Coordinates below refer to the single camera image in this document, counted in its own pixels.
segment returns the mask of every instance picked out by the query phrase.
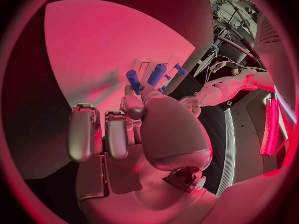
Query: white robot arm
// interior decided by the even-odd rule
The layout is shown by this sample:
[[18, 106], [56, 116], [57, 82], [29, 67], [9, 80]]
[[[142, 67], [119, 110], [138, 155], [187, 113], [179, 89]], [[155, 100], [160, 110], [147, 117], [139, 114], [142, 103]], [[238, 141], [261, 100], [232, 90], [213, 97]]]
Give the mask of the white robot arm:
[[182, 98], [180, 101], [187, 106], [195, 116], [199, 116], [200, 107], [215, 106], [233, 98], [240, 90], [253, 91], [261, 88], [274, 91], [274, 83], [268, 72], [257, 72], [255, 69], [243, 70], [235, 77], [222, 77], [204, 84], [195, 96]]

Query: blue cylinder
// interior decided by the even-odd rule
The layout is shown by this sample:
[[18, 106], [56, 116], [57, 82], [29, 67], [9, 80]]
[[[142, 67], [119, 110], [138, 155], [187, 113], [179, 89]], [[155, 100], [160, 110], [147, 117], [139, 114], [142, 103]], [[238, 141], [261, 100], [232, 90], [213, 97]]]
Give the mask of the blue cylinder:
[[155, 70], [151, 73], [148, 83], [156, 87], [156, 85], [159, 83], [161, 78], [163, 77], [164, 73], [166, 72], [167, 67], [164, 64], [157, 64]]
[[183, 76], [187, 75], [187, 71], [182, 68], [178, 63], [174, 66]]
[[126, 73], [126, 77], [127, 77], [128, 81], [130, 82], [132, 90], [135, 91], [135, 94], [139, 96], [140, 95], [140, 90], [139, 90], [140, 82], [139, 82], [136, 71], [134, 71], [134, 70], [128, 71]]
[[171, 80], [171, 77], [168, 74], [165, 74], [165, 77], [168, 81]]

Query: red light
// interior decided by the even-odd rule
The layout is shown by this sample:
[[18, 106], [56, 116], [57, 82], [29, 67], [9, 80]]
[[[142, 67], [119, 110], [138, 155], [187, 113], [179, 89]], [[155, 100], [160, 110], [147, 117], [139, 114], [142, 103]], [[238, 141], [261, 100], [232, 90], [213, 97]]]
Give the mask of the red light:
[[266, 105], [266, 125], [260, 154], [274, 156], [279, 131], [279, 107], [277, 100], [271, 98]]

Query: vent grille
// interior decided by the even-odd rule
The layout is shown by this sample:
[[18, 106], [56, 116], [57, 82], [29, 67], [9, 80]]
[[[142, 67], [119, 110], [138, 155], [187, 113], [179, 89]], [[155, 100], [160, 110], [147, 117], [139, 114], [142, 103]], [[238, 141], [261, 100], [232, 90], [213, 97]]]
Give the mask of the vent grille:
[[261, 23], [260, 23], [260, 43], [272, 43], [272, 42], [279, 42], [280, 38], [278, 34], [271, 26], [269, 21], [263, 16]]

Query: pink light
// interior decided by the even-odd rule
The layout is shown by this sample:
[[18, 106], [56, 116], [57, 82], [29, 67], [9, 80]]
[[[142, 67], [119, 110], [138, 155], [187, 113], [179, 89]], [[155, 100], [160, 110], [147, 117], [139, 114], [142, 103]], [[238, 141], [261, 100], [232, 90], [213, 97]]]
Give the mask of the pink light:
[[279, 107], [277, 100], [271, 98], [266, 105], [266, 124], [260, 154], [274, 156], [279, 131]]

